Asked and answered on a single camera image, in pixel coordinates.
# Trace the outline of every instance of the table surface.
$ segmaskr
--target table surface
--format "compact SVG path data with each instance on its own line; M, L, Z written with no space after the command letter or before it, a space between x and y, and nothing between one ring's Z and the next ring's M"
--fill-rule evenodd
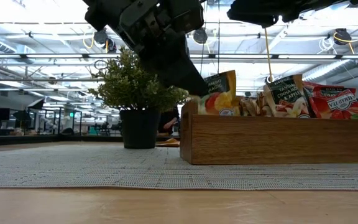
M0 223L358 223L358 192L0 189Z

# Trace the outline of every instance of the gray rug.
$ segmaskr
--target gray rug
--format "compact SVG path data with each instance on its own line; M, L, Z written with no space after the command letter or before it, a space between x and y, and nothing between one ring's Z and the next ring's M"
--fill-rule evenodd
M79 144L0 152L0 187L358 190L358 164L192 166L177 148Z

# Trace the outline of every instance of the chip bag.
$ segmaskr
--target chip bag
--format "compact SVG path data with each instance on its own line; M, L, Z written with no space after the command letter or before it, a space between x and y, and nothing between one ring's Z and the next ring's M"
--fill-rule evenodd
M292 75L266 84L264 96L274 117L310 118L302 75Z
M311 97L310 103L317 118L358 119L358 101L350 89L336 96Z
M208 95L198 100L199 114L240 115L236 98L236 71L231 70L205 78Z

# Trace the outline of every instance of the wooden box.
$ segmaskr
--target wooden box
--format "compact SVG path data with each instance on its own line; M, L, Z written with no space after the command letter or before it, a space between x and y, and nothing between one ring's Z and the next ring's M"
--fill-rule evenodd
M180 156L194 165L358 162L358 120L200 115L190 101Z

